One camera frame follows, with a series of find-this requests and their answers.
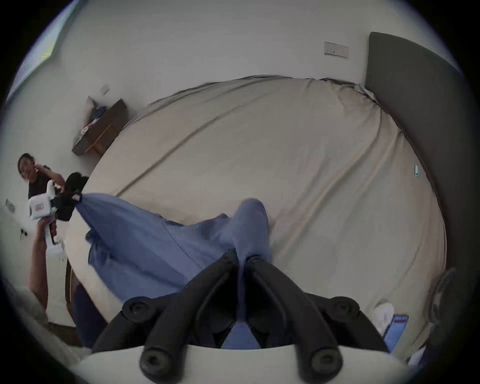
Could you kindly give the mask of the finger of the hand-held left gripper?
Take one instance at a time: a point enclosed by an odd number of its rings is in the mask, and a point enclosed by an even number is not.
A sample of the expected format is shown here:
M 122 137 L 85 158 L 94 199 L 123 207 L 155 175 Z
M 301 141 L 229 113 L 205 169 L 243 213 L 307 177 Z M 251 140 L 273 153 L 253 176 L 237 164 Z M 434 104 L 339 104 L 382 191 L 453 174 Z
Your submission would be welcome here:
M 64 191 L 56 195 L 56 207 L 75 207 L 82 201 L 82 195 L 79 191 Z

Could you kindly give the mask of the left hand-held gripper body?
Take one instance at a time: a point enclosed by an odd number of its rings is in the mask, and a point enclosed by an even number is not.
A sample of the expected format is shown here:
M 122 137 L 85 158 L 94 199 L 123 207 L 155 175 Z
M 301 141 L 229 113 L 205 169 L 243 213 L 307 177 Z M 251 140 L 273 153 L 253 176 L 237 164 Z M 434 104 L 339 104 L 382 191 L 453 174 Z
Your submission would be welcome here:
M 57 220 L 55 197 L 55 183 L 53 180 L 49 180 L 45 193 L 34 195 L 28 200 L 30 219 L 34 221 L 49 219 L 49 224 L 45 225 L 42 235 L 46 245 L 45 254 L 47 257 L 63 257 L 64 255 L 63 240 L 56 240 L 56 235 L 52 233 L 52 225 Z

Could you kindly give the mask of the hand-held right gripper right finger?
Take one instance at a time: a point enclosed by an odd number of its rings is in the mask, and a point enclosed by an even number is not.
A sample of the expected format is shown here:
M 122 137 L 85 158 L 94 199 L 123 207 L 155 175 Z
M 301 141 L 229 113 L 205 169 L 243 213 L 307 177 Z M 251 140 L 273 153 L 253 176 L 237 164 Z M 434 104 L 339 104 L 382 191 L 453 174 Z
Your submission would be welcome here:
M 244 267 L 246 324 L 261 349 L 294 345 L 303 380 L 332 380 L 339 346 L 388 353 L 372 322 L 349 297 L 305 293 L 277 267 L 253 256 Z

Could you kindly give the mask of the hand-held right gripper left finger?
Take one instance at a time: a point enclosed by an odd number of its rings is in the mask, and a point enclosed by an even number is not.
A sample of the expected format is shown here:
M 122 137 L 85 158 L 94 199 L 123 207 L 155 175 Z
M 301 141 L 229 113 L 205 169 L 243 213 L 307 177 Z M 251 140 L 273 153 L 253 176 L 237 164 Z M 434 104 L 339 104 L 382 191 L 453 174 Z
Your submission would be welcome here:
M 227 251 L 177 293 L 133 297 L 106 326 L 93 353 L 143 346 L 145 377 L 179 377 L 189 342 L 219 349 L 236 323 L 239 261 Z

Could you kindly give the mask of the person's left hand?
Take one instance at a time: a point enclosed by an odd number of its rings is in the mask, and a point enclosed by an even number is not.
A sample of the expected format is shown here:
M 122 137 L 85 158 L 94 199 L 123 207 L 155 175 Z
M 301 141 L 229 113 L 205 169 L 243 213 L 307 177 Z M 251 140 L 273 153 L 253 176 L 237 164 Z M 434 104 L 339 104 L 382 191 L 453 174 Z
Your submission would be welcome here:
M 45 242 L 45 232 L 46 230 L 49 231 L 50 233 L 50 238 L 52 241 L 55 240 L 55 237 L 57 236 L 57 220 L 52 219 L 51 216 L 49 217 L 43 217 L 40 220 L 37 221 L 37 226 L 36 226 L 36 236 L 35 239 L 38 242 Z

